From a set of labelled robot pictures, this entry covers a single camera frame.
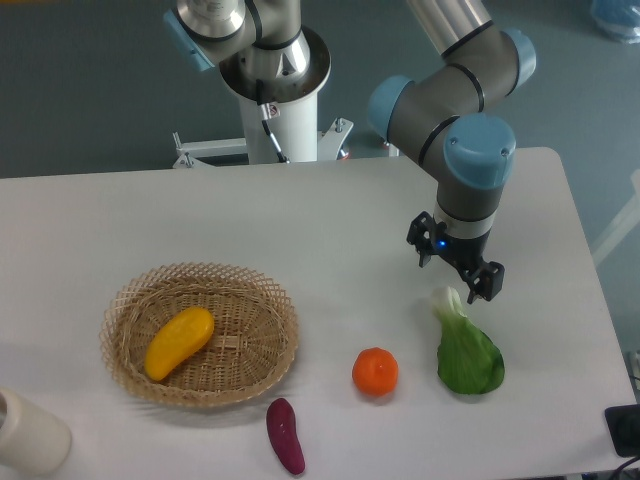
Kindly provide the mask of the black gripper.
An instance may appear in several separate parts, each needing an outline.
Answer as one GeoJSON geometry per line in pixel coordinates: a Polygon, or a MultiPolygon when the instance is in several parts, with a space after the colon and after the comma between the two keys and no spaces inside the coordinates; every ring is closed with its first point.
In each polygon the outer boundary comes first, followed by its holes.
{"type": "Polygon", "coordinates": [[[502,290],[505,268],[495,261],[486,262],[483,257],[490,232],[471,239],[439,232],[431,239],[433,228],[433,217],[426,211],[421,212],[409,225],[406,241],[418,253],[419,267],[423,268],[437,254],[460,275],[469,277],[468,304],[478,299],[492,301],[502,290]]]}

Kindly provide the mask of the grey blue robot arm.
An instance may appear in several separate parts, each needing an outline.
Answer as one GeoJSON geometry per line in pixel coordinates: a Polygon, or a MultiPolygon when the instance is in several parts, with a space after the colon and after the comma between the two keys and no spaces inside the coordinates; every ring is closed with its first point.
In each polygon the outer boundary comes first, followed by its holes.
{"type": "MultiPolygon", "coordinates": [[[[420,82],[386,79],[370,97],[368,122],[436,181],[435,207],[412,221],[409,244],[422,262],[451,265],[471,299],[491,300],[504,269],[483,252],[516,141],[486,110],[531,77],[535,49],[520,31],[498,29],[479,1],[414,1],[411,9],[443,67],[420,82]]],[[[328,137],[317,128],[317,95],[331,59],[299,2],[179,1],[164,23],[190,61],[218,69],[235,94],[250,162],[319,159],[328,137]]]]}

